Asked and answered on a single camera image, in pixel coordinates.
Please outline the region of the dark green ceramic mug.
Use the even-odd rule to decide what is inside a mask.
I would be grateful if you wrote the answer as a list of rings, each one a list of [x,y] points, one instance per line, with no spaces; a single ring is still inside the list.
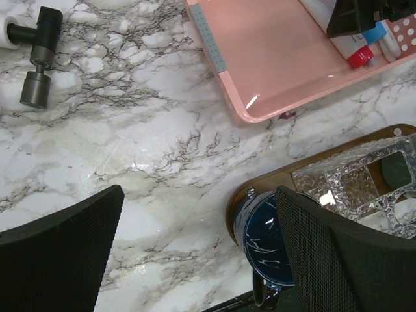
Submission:
[[[394,152],[381,159],[381,170],[383,180],[391,190],[415,188],[415,181],[403,151]]]

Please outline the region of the brown oval wooden tray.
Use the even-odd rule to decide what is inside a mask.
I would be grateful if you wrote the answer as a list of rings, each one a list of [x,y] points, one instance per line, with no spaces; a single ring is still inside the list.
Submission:
[[[409,124],[396,124],[384,127],[383,129],[377,130],[360,138],[350,140],[336,146],[326,151],[322,151],[310,157],[306,157],[302,160],[296,161],[294,163],[288,164],[271,172],[268,172],[263,175],[259,175],[253,179],[245,181],[243,184],[239,185],[233,194],[230,196],[225,210],[225,223],[227,231],[232,241],[236,241],[235,235],[233,234],[233,218],[239,208],[239,204],[246,197],[246,189],[248,187],[253,187],[256,191],[263,193],[267,191],[274,190],[278,185],[284,185],[290,189],[294,188],[293,179],[291,174],[293,171],[307,166],[311,163],[320,161],[326,157],[331,157],[336,153],[342,153],[348,148],[353,148],[359,144],[367,143],[373,140],[379,140],[383,138],[395,137],[396,133],[400,131],[402,135],[414,135],[415,126]]]

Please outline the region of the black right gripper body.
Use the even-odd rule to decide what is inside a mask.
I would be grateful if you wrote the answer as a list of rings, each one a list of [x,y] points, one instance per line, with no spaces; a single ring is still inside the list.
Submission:
[[[395,22],[415,13],[415,0],[336,0],[326,34],[329,38],[361,34],[376,22]]]

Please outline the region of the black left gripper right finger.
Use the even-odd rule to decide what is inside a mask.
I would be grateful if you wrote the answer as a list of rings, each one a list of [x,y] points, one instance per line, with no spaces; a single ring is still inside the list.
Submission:
[[[304,311],[414,311],[415,241],[335,214],[287,187],[279,225]]]

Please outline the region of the toothbrush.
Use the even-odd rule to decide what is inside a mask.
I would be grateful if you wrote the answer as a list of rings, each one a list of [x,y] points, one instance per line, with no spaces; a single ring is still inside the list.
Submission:
[[[393,34],[388,32],[382,39],[371,45],[371,47],[379,47],[386,61],[393,63],[401,56],[399,44]]]

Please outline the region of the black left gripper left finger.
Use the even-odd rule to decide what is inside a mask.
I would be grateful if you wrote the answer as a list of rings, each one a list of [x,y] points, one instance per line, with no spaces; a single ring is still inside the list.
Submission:
[[[123,202],[112,185],[1,232],[1,310],[93,311]]]

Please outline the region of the pink perforated plastic basket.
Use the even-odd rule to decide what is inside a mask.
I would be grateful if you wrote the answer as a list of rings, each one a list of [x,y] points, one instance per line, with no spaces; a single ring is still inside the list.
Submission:
[[[415,58],[415,16],[385,28],[357,69],[299,1],[186,1],[187,14],[238,125],[257,124]]]

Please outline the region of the dark blue mug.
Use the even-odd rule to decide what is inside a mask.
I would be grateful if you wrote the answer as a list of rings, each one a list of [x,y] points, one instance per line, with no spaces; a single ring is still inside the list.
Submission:
[[[274,192],[246,189],[233,216],[233,234],[252,267],[256,306],[263,311],[274,310],[281,292],[294,287]]]

